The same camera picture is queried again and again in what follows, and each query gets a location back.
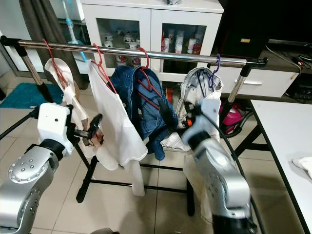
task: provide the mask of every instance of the black rack base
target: black rack base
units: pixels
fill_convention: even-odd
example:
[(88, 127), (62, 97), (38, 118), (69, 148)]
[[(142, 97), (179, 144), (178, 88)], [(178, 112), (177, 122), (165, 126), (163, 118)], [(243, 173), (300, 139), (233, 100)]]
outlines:
[[(110, 184), (110, 185), (119, 185), (119, 186), (127, 186), (131, 187), (132, 184), (130, 183), (123, 183), (123, 182), (114, 182), (114, 181), (107, 181), (107, 180), (98, 180), (98, 179), (92, 179), (94, 170), (97, 166), (98, 159), (96, 156), (93, 156), (91, 159), (91, 163), (89, 164), (88, 160), (86, 159), (84, 153), (82, 152), (81, 148), (76, 145), (75, 148), (77, 149), (77, 152), (79, 156), (81, 157), (83, 163), (87, 167), (88, 171), (86, 173), (85, 178), (83, 179), (83, 183), (81, 188), (79, 189), (76, 200), (78, 203), (82, 203), (90, 183), (95, 184)], [(167, 170), (175, 170), (175, 171), (182, 171), (182, 168), (177, 167), (166, 167), (166, 166), (158, 166), (158, 165), (151, 165), (151, 164), (140, 164), (141, 167), (149, 167), (149, 168), (159, 168), (159, 169), (167, 169)], [(183, 189), (173, 189), (173, 188), (165, 188), (165, 187), (159, 187), (159, 186), (151, 186), (151, 185), (144, 185), (144, 188), (146, 189), (154, 189), (154, 190), (161, 190), (161, 191), (169, 191), (169, 192), (175, 192), (175, 193), (184, 193), (187, 195), (187, 214), (189, 216), (193, 216), (195, 213), (195, 203), (194, 203), (194, 191), (189, 183), (188, 180), (186, 180), (186, 190)]]

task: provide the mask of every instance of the curtain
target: curtain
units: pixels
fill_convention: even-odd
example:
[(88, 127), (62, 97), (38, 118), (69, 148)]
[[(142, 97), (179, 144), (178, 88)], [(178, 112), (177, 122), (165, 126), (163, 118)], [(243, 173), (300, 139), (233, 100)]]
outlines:
[[(61, 26), (49, 0), (19, 0), (27, 30), (32, 40), (66, 44)], [(50, 54), (46, 49), (37, 50), (41, 63), (44, 66)], [(82, 75), (75, 62), (74, 56), (70, 51), (52, 50), (55, 58), (62, 59), (70, 67), (74, 81), (80, 89), (86, 89), (88, 83), (83, 80)], [(48, 81), (55, 83), (52, 75), (44, 70)]]

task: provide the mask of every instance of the blue jeans jacket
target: blue jeans jacket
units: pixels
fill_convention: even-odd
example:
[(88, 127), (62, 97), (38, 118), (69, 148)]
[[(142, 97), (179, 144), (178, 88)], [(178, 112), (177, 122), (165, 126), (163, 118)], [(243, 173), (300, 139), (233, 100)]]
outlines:
[(172, 115), (178, 123), (176, 113), (174, 112), (171, 103), (169, 103), (162, 91), (159, 79), (156, 74), (150, 69), (144, 70), (150, 79), (151, 84), (161, 94), (161, 97), (150, 88), (147, 90), (137, 79), (139, 79), (145, 86), (148, 86), (146, 77), (140, 71), (141, 67), (131, 68), (128, 66), (118, 66), (111, 77), (117, 93), (121, 101), (125, 104), (125, 109), (129, 119), (135, 126), (142, 139), (147, 137), (150, 141), (147, 144), (149, 154), (155, 153), (158, 160), (163, 160), (165, 153), (160, 142), (169, 134), (165, 127), (165, 123), (160, 115), (158, 109), (152, 106), (144, 98), (139, 95), (139, 92), (144, 95), (154, 105), (158, 106), (158, 100), (164, 101), (171, 109)]

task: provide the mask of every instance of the clothes hanger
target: clothes hanger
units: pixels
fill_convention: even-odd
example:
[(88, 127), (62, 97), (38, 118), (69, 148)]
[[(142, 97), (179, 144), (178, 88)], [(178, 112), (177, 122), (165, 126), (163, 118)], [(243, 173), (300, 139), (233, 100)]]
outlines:
[(218, 57), (218, 66), (217, 68), (213, 71), (212, 75), (208, 75), (208, 87), (211, 88), (213, 91), (214, 91), (214, 76), (215, 76), (215, 73), (218, 72), (219, 68), (220, 68), (220, 63), (221, 63), (221, 56), (220, 54), (217, 54), (217, 57)]
[(91, 60), (91, 63), (94, 63), (94, 64), (97, 66), (98, 71), (99, 71), (100, 74), (101, 74), (100, 77), (101, 77), (101, 79), (104, 81), (104, 83), (107, 85), (107, 87), (108, 87), (112, 92), (114, 92), (115, 94), (117, 94), (116, 89), (115, 89), (113, 83), (111, 82), (111, 80), (109, 79), (108, 75), (106, 74), (104, 68), (102, 67), (102, 63), (103, 63), (102, 56), (101, 56), (102, 52), (99, 50), (98, 46), (97, 46), (95, 43), (93, 43), (93, 46), (95, 46), (96, 49), (97, 49), (97, 52), (98, 52), (98, 55), (99, 55), (99, 64), (97, 64), (97, 63), (96, 63), (95, 61), (93, 61), (93, 60)]
[(160, 93), (157, 91), (157, 89), (151, 84), (150, 79), (148, 78), (147, 74), (146, 74), (145, 71), (144, 71), (145, 69), (148, 69), (148, 67), (149, 67), (149, 64), (150, 64), (150, 57), (148, 56), (148, 54), (147, 54), (147, 52), (146, 52), (146, 50), (145, 50), (144, 48), (139, 47), (138, 50), (143, 51), (143, 52), (145, 53), (145, 56), (146, 56), (146, 59), (147, 59), (146, 66), (145, 66), (145, 67), (142, 66), (141, 69), (140, 69), (140, 71), (141, 71), (141, 73), (145, 76), (145, 78), (147, 79), (148, 86), (146, 86), (146, 85), (145, 85), (141, 80), (139, 80), (138, 78), (136, 78), (136, 79), (137, 79), (137, 81), (138, 81), (144, 88), (146, 88), (149, 92), (152, 92), (152, 91), (154, 90), (155, 93), (157, 93), (157, 95), (158, 95), (159, 97), (161, 97), (161, 94), (160, 94)]
[(49, 46), (49, 44), (47, 43), (47, 41), (45, 39), (43, 39), (43, 42), (45, 43), (45, 45), (47, 46), (48, 48), (48, 51), (49, 51), (49, 54), (51, 56), (51, 60), (52, 60), (52, 65), (54, 66), (54, 69), (57, 73), (57, 76), (58, 76), (58, 79), (63, 87), (63, 89), (65, 89), (66, 87), (68, 87), (68, 82), (67, 80), (65, 79), (65, 77), (63, 76), (62, 72), (60, 71), (59, 67), (57, 66), (57, 64), (54, 62), (54, 56), (53, 56), (53, 53), (51, 51), (51, 48)]
[[(147, 63), (146, 66), (142, 66), (140, 69), (140, 72), (145, 76), (145, 78), (147, 79), (148, 82), (148, 86), (146, 86), (141, 80), (139, 80), (138, 78), (136, 78), (136, 80), (145, 88), (147, 89), (149, 92), (152, 92), (153, 90), (155, 91), (155, 93), (157, 93), (157, 95), (159, 97), (161, 97), (161, 94), (157, 91), (157, 89), (151, 84), (150, 79), (148, 78), (147, 74), (145, 73), (145, 69), (148, 69), (149, 67), (149, 56), (146, 52), (146, 50), (142, 47), (139, 47), (138, 50), (143, 51), (146, 55), (146, 59), (147, 59)], [(148, 99), (148, 97), (146, 97), (144, 94), (142, 94), (141, 92), (139, 92), (139, 90), (137, 90), (138, 95), (143, 98), (144, 100), (146, 100), (150, 105), (152, 105), (154, 108), (156, 108), (157, 110), (159, 110), (159, 106), (157, 106), (155, 103), (153, 103), (150, 99)]]

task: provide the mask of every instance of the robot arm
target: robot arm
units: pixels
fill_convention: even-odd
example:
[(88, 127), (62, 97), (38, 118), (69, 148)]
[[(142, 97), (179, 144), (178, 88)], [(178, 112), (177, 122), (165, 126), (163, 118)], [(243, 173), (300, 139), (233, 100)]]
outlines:
[[(187, 118), (192, 122), (186, 130), (177, 131), (185, 144), (193, 150), (196, 167), (205, 181), (215, 234), (254, 234), (256, 226), (251, 221), (250, 189), (244, 177), (236, 170), (235, 162), (223, 146), (209, 133), (214, 126), (203, 116), (217, 119), (220, 100), (204, 99), (194, 107), (185, 103)], [(169, 110), (160, 103), (161, 116), (167, 126), (172, 126)]]
[(40, 145), (31, 145), (10, 166), (8, 178), (0, 187), (0, 234), (30, 233), (42, 193), (52, 183), (54, 172), (64, 156), (70, 156), (82, 136), (91, 138), (101, 120), (95, 117), (88, 132), (70, 123), (72, 107), (52, 103), (40, 106), (38, 130)]

